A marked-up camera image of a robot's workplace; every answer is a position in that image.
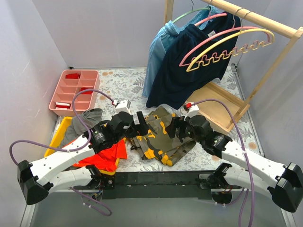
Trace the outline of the orange shorts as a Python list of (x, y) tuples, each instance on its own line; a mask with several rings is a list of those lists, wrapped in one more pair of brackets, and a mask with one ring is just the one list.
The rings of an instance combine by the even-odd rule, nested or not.
[(74, 164), (73, 167), (94, 165), (98, 170), (114, 172), (118, 166), (118, 159), (127, 159), (125, 139), (120, 140), (112, 147), (105, 149), (98, 154), (79, 161), (78, 163)]

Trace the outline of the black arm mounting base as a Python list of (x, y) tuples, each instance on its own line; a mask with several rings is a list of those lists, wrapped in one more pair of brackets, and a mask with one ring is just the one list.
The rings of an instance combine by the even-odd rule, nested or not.
[(104, 200), (132, 198), (197, 198), (230, 203), (241, 191), (238, 186), (220, 186), (212, 171), (118, 172), (102, 174), (92, 186), (76, 186), (78, 190), (101, 191)]

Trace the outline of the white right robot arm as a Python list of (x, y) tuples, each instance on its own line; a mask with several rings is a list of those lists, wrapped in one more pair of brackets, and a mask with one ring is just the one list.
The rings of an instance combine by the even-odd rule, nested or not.
[(170, 138), (191, 138), (210, 155), (226, 162), (214, 172), (220, 188), (239, 186), (270, 197), (280, 208), (295, 213), (303, 200), (303, 172), (291, 162), (271, 161), (252, 151), (244, 151), (229, 136), (214, 131), (205, 117), (173, 117), (165, 128)]

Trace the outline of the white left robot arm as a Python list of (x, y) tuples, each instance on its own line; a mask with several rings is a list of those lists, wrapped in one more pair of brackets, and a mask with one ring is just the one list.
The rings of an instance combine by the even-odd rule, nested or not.
[(68, 170), (68, 167), (112, 147), (123, 138), (145, 136), (149, 126), (142, 112), (137, 112), (137, 116), (139, 124), (135, 124), (129, 113), (120, 112), (110, 121), (101, 121), (84, 132), (65, 146), (64, 151), (56, 151), (31, 163), (19, 162), (17, 179), (26, 203), (39, 203), (52, 192), (74, 186), (98, 188), (101, 173), (94, 165), (76, 170)]

